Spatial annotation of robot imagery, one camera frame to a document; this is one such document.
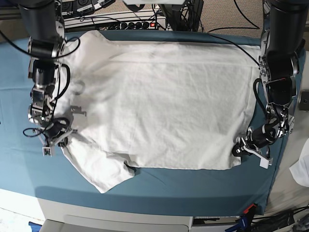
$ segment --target gray carpet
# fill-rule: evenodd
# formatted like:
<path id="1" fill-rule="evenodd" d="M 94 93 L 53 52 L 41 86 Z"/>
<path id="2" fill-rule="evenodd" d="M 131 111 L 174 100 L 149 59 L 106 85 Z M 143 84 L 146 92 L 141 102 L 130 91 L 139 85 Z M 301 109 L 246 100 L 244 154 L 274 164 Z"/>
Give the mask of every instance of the gray carpet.
<path id="1" fill-rule="evenodd" d="M 257 26 L 263 26 L 263 6 L 261 0 L 237 0 L 244 14 Z M 144 9 L 151 9 L 146 4 Z M 122 0 L 116 0 L 107 8 L 96 11 L 96 14 L 127 11 Z M 233 0 L 205 0 L 201 16 L 204 31 L 219 27 L 250 27 L 251 25 L 238 12 Z M 226 29 L 218 31 L 222 34 L 260 37 L 261 30 Z"/>

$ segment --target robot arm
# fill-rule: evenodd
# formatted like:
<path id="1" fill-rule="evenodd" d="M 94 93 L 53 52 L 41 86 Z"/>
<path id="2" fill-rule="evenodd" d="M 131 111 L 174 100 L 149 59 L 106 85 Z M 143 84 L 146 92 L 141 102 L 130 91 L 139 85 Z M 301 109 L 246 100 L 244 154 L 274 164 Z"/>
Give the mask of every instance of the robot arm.
<path id="1" fill-rule="evenodd" d="M 30 58 L 28 77 L 33 80 L 34 86 L 30 93 L 32 104 L 28 110 L 28 118 L 30 122 L 39 126 L 39 129 L 33 130 L 35 135 L 28 135 L 25 131 L 24 134 L 28 137 L 39 136 L 43 143 L 43 154 L 52 155 L 55 144 L 66 145 L 67 139 L 62 138 L 62 135 L 68 132 L 70 123 L 66 118 L 54 117 L 57 97 L 53 98 L 53 92 L 56 82 L 59 83 L 61 67 L 65 67 L 68 75 L 70 74 L 68 66 L 57 58 L 63 54 L 66 44 L 61 0 L 14 2 L 19 4 L 23 21 L 30 34 L 28 52 L 33 56 Z"/>
<path id="2" fill-rule="evenodd" d="M 299 73 L 298 56 L 304 46 L 302 39 L 307 14 L 307 0 L 267 0 L 267 20 L 270 26 L 263 31 L 261 44 L 260 79 L 263 85 L 266 108 L 263 108 L 266 124 L 253 130 L 248 128 L 247 135 L 237 138 L 232 153 L 234 156 L 255 154 L 261 158 L 260 166 L 271 165 L 269 146 L 285 134 L 292 132 L 294 125 L 294 104 L 296 96 L 295 75 Z M 266 147 L 266 155 L 261 148 Z"/>

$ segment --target black cable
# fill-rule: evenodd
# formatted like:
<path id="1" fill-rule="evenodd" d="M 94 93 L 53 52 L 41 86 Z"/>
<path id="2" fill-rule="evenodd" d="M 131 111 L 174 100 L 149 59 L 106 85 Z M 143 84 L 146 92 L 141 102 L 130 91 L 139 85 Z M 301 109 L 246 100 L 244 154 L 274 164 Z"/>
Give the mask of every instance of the black cable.
<path id="1" fill-rule="evenodd" d="M 85 19 L 96 19 L 96 18 L 106 18 L 106 19 L 110 19 L 110 20 L 114 20 L 116 22 L 119 22 L 119 23 L 123 23 L 122 21 L 116 19 L 116 18 L 111 18 L 111 17 L 108 17 L 108 16 L 87 16 L 85 17 L 84 15 L 74 15 L 74 13 L 70 13 L 68 15 L 71 15 L 73 18 L 75 19 L 80 19 L 81 22 L 83 22 Z"/>
<path id="2" fill-rule="evenodd" d="M 154 13 L 153 16 L 151 16 L 150 18 L 148 18 L 148 19 L 142 21 L 142 23 L 143 23 L 143 22 L 146 22 L 146 21 L 150 21 L 153 17 L 155 17 L 155 20 L 157 21 L 157 15 L 158 15 L 158 13 L 159 13 L 160 11 L 161 11 L 161 9 L 158 9 L 158 10 Z"/>
<path id="3" fill-rule="evenodd" d="M 136 18 L 138 18 L 139 20 L 141 20 L 141 18 L 140 18 L 137 14 L 135 14 L 135 12 L 132 11 L 132 13 L 136 16 Z"/>
<path id="4" fill-rule="evenodd" d="M 40 10 L 40 9 L 43 9 L 51 4 L 54 4 L 55 1 L 51 0 L 49 1 L 48 3 L 42 5 L 42 6 L 37 6 L 37 7 L 26 7 L 26 6 L 22 6 L 23 8 L 27 9 L 27 10 Z"/>
<path id="5" fill-rule="evenodd" d="M 166 30 L 166 28 L 164 28 L 161 24 L 159 24 L 158 22 L 157 22 L 157 24 L 158 24 L 158 26 L 160 26 L 163 30 Z"/>
<path id="6" fill-rule="evenodd" d="M 195 21 L 195 14 L 198 16 L 198 13 L 194 10 L 194 5 L 193 5 L 192 3 L 188 3 L 188 5 L 191 5 L 191 7 L 192 7 L 191 10 L 192 10 L 193 13 L 194 13 L 194 20 L 193 20 L 193 21 Z M 202 24 L 201 17 L 199 17 L 199 22 L 200 22 L 200 24 L 201 24 L 202 32 L 204 32 L 204 27 L 203 27 L 203 24 Z"/>
<path id="7" fill-rule="evenodd" d="M 219 37 L 219 36 L 216 36 L 216 35 L 212 35 L 210 34 L 209 32 L 207 32 L 207 34 L 209 34 L 211 37 L 214 37 L 214 38 L 217 38 L 217 39 L 220 39 L 220 40 L 224 40 L 226 42 L 229 42 L 231 44 L 233 44 L 234 46 L 236 46 L 237 48 L 239 48 L 241 51 L 243 51 L 248 57 L 250 57 L 258 66 L 260 66 L 260 64 L 246 51 L 244 50 L 242 47 L 240 47 L 238 44 L 234 43 L 233 41 L 230 41 L 228 39 L 224 39 L 222 37 Z"/>
<path id="8" fill-rule="evenodd" d="M 230 41 L 230 40 L 227 40 L 227 39 L 224 39 L 222 37 L 219 37 L 219 36 L 216 36 L 216 35 L 212 35 L 210 34 L 210 32 L 213 32 L 213 31 L 216 31 L 216 30 L 222 30 L 222 29 L 260 29 L 256 24 L 254 24 L 251 20 L 249 20 L 245 14 L 241 11 L 241 9 L 239 8 L 236 0 L 234 0 L 234 4 L 236 5 L 237 7 L 237 10 L 241 13 L 241 15 L 251 24 L 254 26 L 254 28 L 249 28 L 249 27 L 224 27 L 224 28 L 216 28 L 216 29 L 212 29 L 212 30 L 209 30 L 207 32 L 207 34 L 209 34 L 210 36 L 214 37 L 214 38 L 217 38 L 217 39 L 221 39 L 221 40 L 224 40 L 224 41 L 227 41 L 233 45 L 235 45 L 237 48 L 239 48 L 241 51 L 243 51 L 248 57 L 250 57 L 258 66 L 260 66 L 260 64 L 248 53 L 246 52 L 242 47 L 240 47 L 238 44 Z"/>
<path id="9" fill-rule="evenodd" d="M 21 49 L 16 44 L 14 44 L 8 37 L 6 37 L 6 35 L 1 30 L 0 30 L 0 35 L 6 40 L 6 42 L 8 42 L 12 47 L 17 49 L 18 51 L 20 51 L 20 52 L 22 52 L 22 53 L 24 53 L 24 54 L 26 54 L 28 56 L 31 56 L 31 57 L 34 57 L 34 58 L 38 58 L 38 59 L 45 59 L 45 60 L 54 60 L 54 59 L 59 59 L 59 58 L 67 57 L 67 56 L 71 55 L 72 53 L 74 53 L 78 49 L 78 47 L 81 45 L 81 40 L 78 37 L 72 37 L 72 38 L 70 38 L 68 40 L 68 42 L 73 40 L 73 39 L 77 39 L 78 40 L 78 44 L 77 44 L 76 48 L 73 51 L 71 51 L 71 52 L 69 52 L 67 54 L 58 56 L 58 57 L 44 57 L 44 56 L 38 56 L 38 55 L 32 54 L 30 52 L 25 51 L 24 49 Z"/>
<path id="10" fill-rule="evenodd" d="M 187 7 L 187 13 L 188 13 L 188 31 L 192 31 L 192 25 L 193 25 L 193 12 L 192 8 L 189 7 L 189 5 L 186 5 Z"/>
<path id="11" fill-rule="evenodd" d="M 169 19 L 170 19 L 171 21 L 173 21 L 175 23 L 176 28 L 178 28 L 178 23 L 177 23 L 177 20 L 175 19 L 175 16 L 173 15 L 173 13 L 171 14 L 168 11 L 165 11 L 165 12 L 170 15 L 169 18 L 166 17 L 167 22 L 170 24 L 170 22 L 169 22 Z"/>
<path id="12" fill-rule="evenodd" d="M 194 25 L 194 22 L 195 22 L 194 5 L 192 5 L 190 3 L 187 3 L 187 5 L 188 5 L 188 10 L 189 10 L 189 15 L 190 15 L 190 23 L 191 23 L 190 30 L 193 31 L 193 25 Z"/>
<path id="13" fill-rule="evenodd" d="M 266 114 L 265 107 L 264 107 L 264 105 L 263 105 L 263 103 L 262 103 L 262 101 L 261 101 L 261 99 L 260 99 L 260 97 L 259 97 L 259 95 L 258 95 L 258 93 L 257 93 L 257 90 L 256 90 L 256 84 L 258 84 L 258 83 L 262 83 L 262 79 L 261 79 L 261 78 L 257 78 L 257 79 L 254 81 L 254 83 L 253 83 L 253 92 L 254 92 L 254 96 L 255 96 L 255 98 L 256 98 L 257 103 L 259 104 L 259 106 L 261 107 L 261 109 L 262 109 L 262 111 L 263 111 L 263 114 L 264 114 L 264 116 L 265 116 L 265 119 L 267 119 L 267 114 Z"/>
<path id="14" fill-rule="evenodd" d="M 183 13 L 181 13 L 181 16 L 183 17 L 184 21 L 185 21 L 185 25 L 187 27 L 187 29 L 189 28 L 189 25 L 188 25 L 188 20 L 185 18 L 185 16 L 183 15 Z"/>
<path id="15" fill-rule="evenodd" d="M 158 17 L 157 17 L 157 15 L 156 15 L 155 7 L 154 7 L 153 4 L 151 4 L 151 8 L 152 8 L 152 10 L 153 10 L 153 12 L 154 12 L 154 16 L 155 16 L 155 27 L 154 27 L 154 29 L 157 29 L 157 19 L 158 19 Z"/>
<path id="16" fill-rule="evenodd" d="M 296 209 L 293 209 L 292 211 L 294 212 L 294 211 L 297 211 L 297 212 L 295 212 L 295 213 L 293 213 L 293 215 L 295 215 L 295 214 L 298 214 L 298 213 L 300 213 L 300 212 L 302 212 L 302 211 L 304 211 L 304 210 L 306 210 L 306 209 L 309 209 L 309 206 L 304 206 L 304 207 L 300 207 L 300 208 L 296 208 Z M 277 215 L 273 215 L 273 216 L 267 216 L 267 217 L 255 217 L 255 218 L 253 218 L 253 220 L 260 220 L 260 219 L 268 219 L 268 218 L 277 218 L 277 217 L 280 217 L 280 216 L 282 216 L 282 215 L 285 215 L 285 214 L 288 214 L 289 212 L 283 212 L 283 213 L 279 213 L 279 214 L 277 214 Z"/>
<path id="17" fill-rule="evenodd" d="M 68 65 L 66 64 L 62 64 L 63 67 L 66 68 L 67 70 L 67 82 L 66 82 L 66 85 L 65 87 L 63 88 L 63 90 L 61 91 L 60 94 L 58 94 L 56 97 L 55 97 L 55 100 L 58 100 L 59 98 L 61 98 L 63 96 L 63 94 L 67 91 L 68 87 L 69 87 L 69 84 L 70 84 L 70 80 L 71 80 L 71 72 L 70 72 L 70 68 L 68 67 Z"/>
<path id="18" fill-rule="evenodd" d="M 95 21 L 93 21 L 93 18 L 91 18 L 91 21 L 92 21 L 93 26 L 95 27 L 95 30 L 98 30 L 98 28 L 97 28 L 97 26 L 95 24 Z"/>

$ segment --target floor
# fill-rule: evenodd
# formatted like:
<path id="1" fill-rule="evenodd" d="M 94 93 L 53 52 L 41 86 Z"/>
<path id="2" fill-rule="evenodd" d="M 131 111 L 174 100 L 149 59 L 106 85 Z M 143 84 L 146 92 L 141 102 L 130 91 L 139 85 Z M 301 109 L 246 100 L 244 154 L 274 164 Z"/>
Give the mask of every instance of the floor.
<path id="1" fill-rule="evenodd" d="M 0 232 L 31 232 L 29 222 L 42 225 L 44 222 L 35 218 L 0 208 Z"/>

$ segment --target cable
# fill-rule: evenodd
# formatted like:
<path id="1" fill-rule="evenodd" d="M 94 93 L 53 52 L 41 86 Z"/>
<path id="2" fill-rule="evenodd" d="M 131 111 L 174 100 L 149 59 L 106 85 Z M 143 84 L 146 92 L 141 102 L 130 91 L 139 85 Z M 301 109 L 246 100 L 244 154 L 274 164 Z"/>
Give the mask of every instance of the cable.
<path id="1" fill-rule="evenodd" d="M 61 91 L 60 94 L 57 94 L 57 96 L 55 97 L 55 100 L 58 100 L 59 98 L 61 98 L 63 96 L 63 94 L 67 91 L 69 84 L 70 84 L 70 80 L 71 80 L 71 72 L 70 72 L 70 68 L 68 67 L 68 65 L 66 64 L 62 64 L 63 67 L 66 68 L 67 70 L 67 82 L 65 87 L 63 88 L 63 90 Z"/>
<path id="2" fill-rule="evenodd" d="M 77 39 L 78 40 L 78 44 L 77 44 L 76 48 L 73 51 L 71 51 L 71 52 L 69 52 L 67 54 L 58 56 L 58 57 L 44 57 L 44 56 L 37 56 L 35 54 L 32 54 L 30 52 L 25 51 L 24 49 L 21 49 L 16 44 L 14 44 L 8 37 L 6 37 L 6 35 L 1 30 L 0 30 L 0 35 L 6 40 L 6 42 L 8 42 L 12 47 L 17 49 L 18 51 L 20 51 L 20 52 L 22 52 L 22 53 L 24 53 L 24 54 L 26 54 L 28 56 L 31 56 L 31 57 L 34 57 L 34 58 L 38 58 L 38 59 L 45 59 L 45 60 L 54 60 L 54 59 L 59 59 L 59 58 L 67 57 L 67 56 L 71 55 L 72 53 L 74 53 L 78 49 L 78 47 L 81 45 L 81 40 L 78 37 L 72 37 L 72 38 L 70 38 L 68 40 L 68 42 L 73 40 L 73 39 Z"/>
<path id="3" fill-rule="evenodd" d="M 304 210 L 306 210 L 306 209 L 309 209 L 309 206 L 304 206 L 304 207 L 300 207 L 300 208 L 296 208 L 296 209 L 293 209 L 292 211 L 294 212 L 294 211 L 297 211 L 297 212 L 294 212 L 293 213 L 293 215 L 295 215 L 295 214 L 298 214 L 298 213 L 300 213 L 300 212 L 302 212 L 302 211 L 304 211 Z M 277 215 L 273 215 L 273 216 L 268 216 L 268 217 L 255 217 L 255 218 L 253 218 L 253 220 L 260 220 L 260 219 L 269 219 L 269 218 L 277 218 L 277 217 L 281 217 L 281 216 L 283 216 L 283 215 L 285 215 L 285 214 L 287 214 L 288 212 L 283 212 L 283 213 L 279 213 L 279 214 L 277 214 Z"/>
<path id="4" fill-rule="evenodd" d="M 258 93 L 257 93 L 257 90 L 256 90 L 256 84 L 258 84 L 258 83 L 262 83 L 262 79 L 261 79 L 261 78 L 257 78 L 257 79 L 254 81 L 254 83 L 253 83 L 253 92 L 254 92 L 254 96 L 255 96 L 255 98 L 256 98 L 257 103 L 259 104 L 259 106 L 261 107 L 261 109 L 262 109 L 262 111 L 263 111 L 263 114 L 264 114 L 264 116 L 265 116 L 265 119 L 267 119 L 267 114 L 266 114 L 265 107 L 264 107 L 264 105 L 263 105 L 263 103 L 262 103 L 262 101 L 261 101 L 261 99 L 260 99 L 260 97 L 259 97 L 259 95 L 258 95 Z"/>
<path id="5" fill-rule="evenodd" d="M 193 11 L 194 13 L 194 16 L 193 16 L 193 20 L 192 20 L 192 26 L 193 26 L 193 22 L 195 21 L 195 14 L 198 16 L 198 13 L 194 10 L 194 5 L 192 3 L 188 3 L 189 6 L 191 6 L 191 10 Z M 204 27 L 203 27 L 203 24 L 202 24 L 202 20 L 201 20 L 201 17 L 199 17 L 199 22 L 201 24 L 201 29 L 202 29 L 202 32 L 204 32 Z"/>
<path id="6" fill-rule="evenodd" d="M 249 27 L 224 27 L 224 28 L 216 28 L 216 29 L 212 29 L 212 30 L 209 30 L 207 32 L 207 34 L 209 34 L 210 36 L 214 37 L 214 38 L 217 38 L 217 39 L 221 39 L 221 40 L 224 40 L 224 41 L 227 41 L 233 45 L 235 45 L 237 48 L 239 48 L 241 51 L 243 51 L 248 57 L 250 57 L 256 64 L 257 66 L 260 66 L 260 64 L 247 52 L 245 51 L 242 47 L 240 47 L 238 44 L 230 41 L 230 40 L 227 40 L 227 39 L 224 39 L 222 37 L 219 37 L 219 36 L 216 36 L 216 35 L 212 35 L 210 34 L 210 32 L 213 32 L 213 31 L 216 31 L 216 30 L 222 30 L 222 29 L 260 29 L 256 24 L 254 24 L 251 20 L 249 20 L 245 15 L 244 13 L 241 11 L 241 9 L 239 8 L 236 0 L 234 0 L 234 4 L 236 5 L 237 7 L 237 10 L 241 13 L 241 15 L 251 24 L 254 26 L 254 28 L 249 28 Z"/>
<path id="7" fill-rule="evenodd" d="M 141 23 L 146 22 L 146 21 L 150 21 L 150 20 L 153 19 L 153 17 L 155 17 L 155 23 L 156 23 L 156 25 L 157 25 L 157 14 L 158 14 L 160 11 L 161 11 L 160 9 L 158 9 L 156 12 L 154 11 L 154 15 L 153 15 L 153 16 L 151 16 L 151 17 L 148 18 L 148 19 L 145 19 L 145 20 L 141 21 Z M 88 16 L 88 17 L 85 17 L 84 15 L 75 14 L 75 13 L 69 13 L 68 15 L 70 15 L 72 18 L 75 18 L 75 19 L 80 20 L 80 22 L 83 22 L 83 21 L 85 21 L 85 20 L 91 19 L 92 23 L 94 24 L 95 29 L 97 29 L 97 28 L 96 28 L 96 25 L 95 25 L 95 22 L 94 22 L 93 19 L 96 19 L 96 18 L 106 18 L 106 19 L 114 20 L 114 21 L 120 23 L 119 28 L 115 28 L 115 27 L 113 27 L 114 25 L 111 25 L 111 26 L 108 27 L 109 30 L 112 30 L 112 29 L 120 29 L 120 28 L 121 28 L 121 24 L 125 23 L 125 22 L 122 22 L 122 21 L 120 21 L 120 20 L 118 20 L 118 19 L 116 19 L 116 18 L 111 18 L 111 17 L 108 17 L 108 16 L 100 16 L 100 15 L 98 15 L 98 16 Z"/>
<path id="8" fill-rule="evenodd" d="M 151 8 L 152 8 L 152 10 L 153 10 L 153 12 L 154 12 L 154 16 L 155 16 L 155 27 L 154 27 L 154 29 L 157 29 L 157 15 L 156 15 L 156 12 L 155 12 L 155 5 L 154 4 L 151 4 Z"/>
<path id="9" fill-rule="evenodd" d="M 216 36 L 216 35 L 212 35 L 209 33 L 209 31 L 207 32 L 207 34 L 209 34 L 211 37 L 214 37 L 214 38 L 217 38 L 217 39 L 220 39 L 220 40 L 224 40 L 224 41 L 227 41 L 233 45 L 235 45 L 237 48 L 239 48 L 241 51 L 243 51 L 248 57 L 250 57 L 258 66 L 260 66 L 260 64 L 246 51 L 244 50 L 242 47 L 240 47 L 238 44 L 228 40 L 228 39 L 224 39 L 222 37 L 219 37 L 219 36 Z"/>

